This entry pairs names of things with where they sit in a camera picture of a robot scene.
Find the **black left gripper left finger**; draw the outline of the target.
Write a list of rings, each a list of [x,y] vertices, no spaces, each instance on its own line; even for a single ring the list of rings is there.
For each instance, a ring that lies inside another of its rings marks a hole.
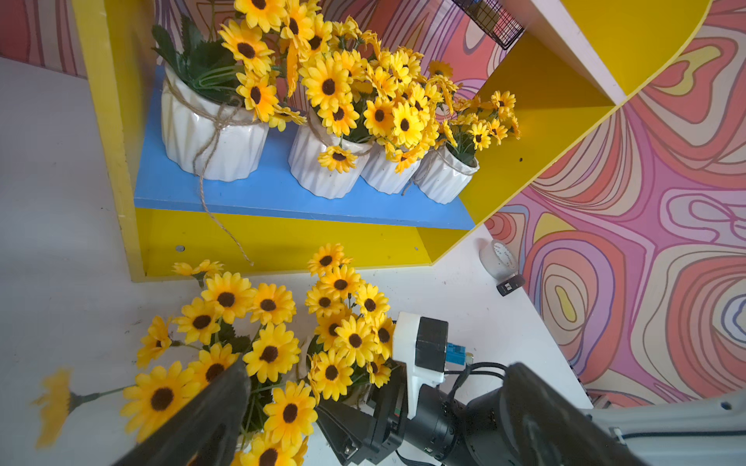
[[[251,380],[238,360],[117,464],[186,465],[194,456],[202,465],[231,464],[250,396]]]

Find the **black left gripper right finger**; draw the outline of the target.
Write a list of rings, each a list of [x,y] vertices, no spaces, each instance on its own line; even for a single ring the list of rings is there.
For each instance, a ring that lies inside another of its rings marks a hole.
[[[641,465],[528,366],[505,371],[503,398],[524,465]]]

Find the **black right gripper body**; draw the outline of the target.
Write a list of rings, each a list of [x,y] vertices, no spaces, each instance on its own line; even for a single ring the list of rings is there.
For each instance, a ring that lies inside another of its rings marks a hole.
[[[404,443],[419,443],[416,420],[408,417],[408,368],[392,372],[392,380],[373,390],[371,415],[342,402],[322,400],[318,425],[342,465],[365,460],[378,465]]]

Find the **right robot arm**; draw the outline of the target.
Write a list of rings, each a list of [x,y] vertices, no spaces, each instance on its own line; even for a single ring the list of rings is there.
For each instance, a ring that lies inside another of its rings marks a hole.
[[[401,375],[374,412],[324,400],[319,427],[343,465],[379,464],[407,443],[441,465],[742,465],[745,393],[627,409],[573,407],[523,363],[474,364],[502,385],[464,405],[422,386],[409,415]]]

